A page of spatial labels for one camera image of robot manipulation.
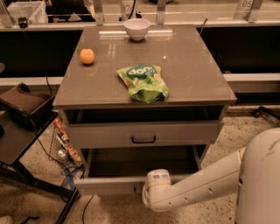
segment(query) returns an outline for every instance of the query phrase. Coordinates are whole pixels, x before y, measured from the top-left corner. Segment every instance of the bag of chips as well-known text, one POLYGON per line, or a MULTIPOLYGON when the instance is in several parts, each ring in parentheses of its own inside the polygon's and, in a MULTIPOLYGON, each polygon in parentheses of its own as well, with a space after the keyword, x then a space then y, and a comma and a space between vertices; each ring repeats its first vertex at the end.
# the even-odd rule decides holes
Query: bag of chips
POLYGON ((140 102, 154 102, 168 96, 169 88, 161 78, 161 67, 155 65, 127 66, 117 70, 129 95, 140 102))

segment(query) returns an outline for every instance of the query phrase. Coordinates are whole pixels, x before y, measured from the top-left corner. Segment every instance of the white robotic arm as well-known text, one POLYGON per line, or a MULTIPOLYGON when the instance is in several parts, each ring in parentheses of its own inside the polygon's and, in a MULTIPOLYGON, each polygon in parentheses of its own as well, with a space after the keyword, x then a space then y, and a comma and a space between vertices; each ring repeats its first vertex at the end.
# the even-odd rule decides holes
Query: white robotic arm
POLYGON ((230 193, 238 193, 235 223, 280 223, 280 128, 174 185, 167 170, 149 172, 142 198, 164 212, 230 193))

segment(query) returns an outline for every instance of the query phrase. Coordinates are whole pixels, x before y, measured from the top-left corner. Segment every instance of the concrete floor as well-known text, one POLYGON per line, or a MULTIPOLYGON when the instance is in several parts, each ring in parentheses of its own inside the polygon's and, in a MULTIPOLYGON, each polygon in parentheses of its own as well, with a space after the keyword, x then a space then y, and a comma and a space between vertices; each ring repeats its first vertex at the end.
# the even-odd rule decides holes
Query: concrete floor
MULTIPOLYGON (((272 128, 262 117, 251 116, 253 108, 232 107, 224 118, 224 127, 215 144, 211 145, 203 167, 206 167, 231 152, 246 146, 258 133, 272 128)), ((49 151, 52 140, 51 125, 41 136, 41 141, 49 151)), ((64 179, 61 168, 35 143, 23 156, 22 163, 34 176, 60 185, 64 179)), ((90 196, 77 200, 65 223, 82 223, 82 213, 90 196)), ((188 223, 188 224, 234 224, 236 194, 204 203, 183 207, 166 213, 154 213, 146 208, 140 195, 94 196, 85 212, 85 223, 188 223)), ((65 202, 61 197, 48 192, 0 179, 0 217, 10 215, 15 224, 28 216, 40 217, 28 223, 53 224, 58 219, 65 202)))

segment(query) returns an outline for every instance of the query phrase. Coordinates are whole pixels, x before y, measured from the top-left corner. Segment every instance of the open drawer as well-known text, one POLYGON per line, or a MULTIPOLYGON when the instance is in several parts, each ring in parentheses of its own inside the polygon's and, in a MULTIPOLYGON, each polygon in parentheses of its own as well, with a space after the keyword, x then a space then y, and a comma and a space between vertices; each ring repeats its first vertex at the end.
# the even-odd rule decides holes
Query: open drawer
POLYGON ((217 121, 72 124, 67 133, 78 149, 213 144, 217 121))
MULTIPOLYGON (((206 150, 207 146, 198 146, 206 150)), ((81 194, 140 193, 149 171, 166 169, 175 183, 197 172, 196 146, 133 147, 82 150, 87 154, 85 178, 76 179, 81 194)))

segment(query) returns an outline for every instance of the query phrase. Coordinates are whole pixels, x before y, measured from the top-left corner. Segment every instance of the bowl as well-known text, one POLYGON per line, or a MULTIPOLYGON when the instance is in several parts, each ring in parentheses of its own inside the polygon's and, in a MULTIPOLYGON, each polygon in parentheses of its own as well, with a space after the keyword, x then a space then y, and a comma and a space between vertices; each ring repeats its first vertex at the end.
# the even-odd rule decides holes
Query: bowl
POLYGON ((125 31, 133 40, 141 40, 148 33, 151 23, 144 18, 132 18, 126 20, 123 25, 125 31))

